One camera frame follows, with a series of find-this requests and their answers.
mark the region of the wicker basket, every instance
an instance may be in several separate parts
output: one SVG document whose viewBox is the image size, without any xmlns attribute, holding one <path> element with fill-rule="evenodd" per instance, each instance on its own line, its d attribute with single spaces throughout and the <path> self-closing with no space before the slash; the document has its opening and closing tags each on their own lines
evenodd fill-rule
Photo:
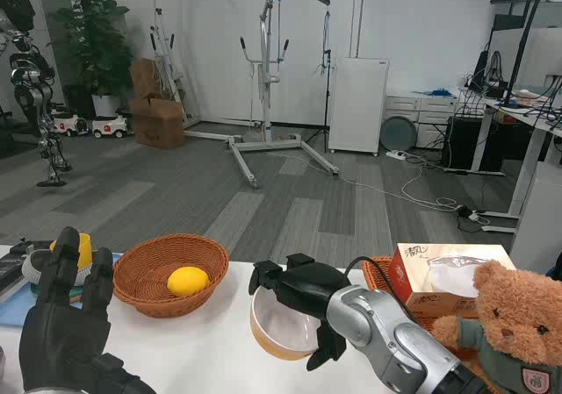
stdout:
<svg viewBox="0 0 562 394">
<path fill-rule="evenodd" d="M 373 260 L 382 268 L 383 271 L 385 271 L 386 275 L 388 276 L 388 269 L 390 268 L 390 263 L 392 262 L 393 258 L 391 256 L 380 256 L 374 257 Z M 380 276 L 380 273 L 372 264 L 364 261 L 362 269 L 369 289 L 384 290 L 392 295 L 392 292 L 390 291 L 390 288 L 386 284 L 385 280 Z M 413 312 L 413 314 L 418 323 L 431 333 L 431 331 L 433 330 L 433 323 L 436 322 L 437 318 L 423 317 L 416 312 Z M 464 361 L 474 359 L 477 356 L 475 351 L 468 349 L 450 349 L 450 351 Z"/>
<path fill-rule="evenodd" d="M 115 264 L 114 293 L 123 302 L 153 318 L 187 315 L 204 304 L 228 271 L 228 253 L 217 242 L 196 234 L 173 234 L 149 240 Z M 192 296 L 176 297 L 168 278 L 181 267 L 199 267 L 209 285 Z"/>
</svg>

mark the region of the teddy bear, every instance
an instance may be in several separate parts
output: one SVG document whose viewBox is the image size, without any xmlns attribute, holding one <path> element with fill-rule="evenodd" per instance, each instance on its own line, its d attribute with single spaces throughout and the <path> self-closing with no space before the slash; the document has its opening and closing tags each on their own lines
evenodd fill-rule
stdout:
<svg viewBox="0 0 562 394">
<path fill-rule="evenodd" d="M 467 366 L 494 393 L 561 393 L 562 282 L 490 261 L 476 269 L 473 284 L 479 320 L 440 318 L 433 336 L 446 347 L 477 350 Z"/>
</svg>

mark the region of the white toy car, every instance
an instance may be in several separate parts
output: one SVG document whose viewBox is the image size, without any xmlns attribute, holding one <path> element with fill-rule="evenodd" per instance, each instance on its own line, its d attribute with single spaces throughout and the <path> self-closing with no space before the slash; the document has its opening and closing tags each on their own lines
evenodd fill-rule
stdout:
<svg viewBox="0 0 562 394">
<path fill-rule="evenodd" d="M 66 133 L 69 137 L 86 135 L 90 132 L 86 119 L 79 118 L 71 113 L 53 113 L 56 132 Z"/>
<path fill-rule="evenodd" d="M 116 118 L 105 116 L 96 116 L 92 121 L 92 131 L 94 137 L 102 138 L 104 135 L 112 135 L 116 138 L 124 138 L 128 134 L 133 133 L 129 118 L 123 113 L 119 113 Z"/>
</svg>

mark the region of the power strip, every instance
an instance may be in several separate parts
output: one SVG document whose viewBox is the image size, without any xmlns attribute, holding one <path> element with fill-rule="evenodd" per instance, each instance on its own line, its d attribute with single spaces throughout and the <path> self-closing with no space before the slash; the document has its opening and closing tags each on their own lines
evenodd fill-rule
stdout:
<svg viewBox="0 0 562 394">
<path fill-rule="evenodd" d="M 404 153 L 403 151 L 398 151 L 398 150 L 388 151 L 386 152 L 386 155 L 396 160 L 401 160 L 401 161 L 406 160 L 406 153 Z"/>
</svg>

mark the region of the robot leg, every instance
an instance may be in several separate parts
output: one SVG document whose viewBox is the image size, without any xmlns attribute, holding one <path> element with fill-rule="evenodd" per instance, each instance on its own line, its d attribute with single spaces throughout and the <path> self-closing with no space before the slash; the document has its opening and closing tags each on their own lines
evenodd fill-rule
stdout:
<svg viewBox="0 0 562 394">
<path fill-rule="evenodd" d="M 49 117 L 47 104 L 50 99 L 50 89 L 47 91 L 38 88 L 17 86 L 15 90 L 16 100 L 24 111 L 33 133 L 39 137 L 38 149 L 41 158 L 48 160 L 48 178 L 40 182 L 37 186 L 60 187 L 66 183 L 61 181 L 58 169 L 69 168 L 69 165 L 62 157 L 60 152 L 60 142 L 57 141 L 58 135 L 54 132 L 54 121 Z"/>
<path fill-rule="evenodd" d="M 41 105 L 43 105 L 43 95 L 37 89 L 30 89 L 23 85 L 17 85 L 14 90 L 16 102 L 24 112 L 27 122 L 32 129 L 33 135 L 40 138 L 39 118 L 37 117 Z"/>
</svg>

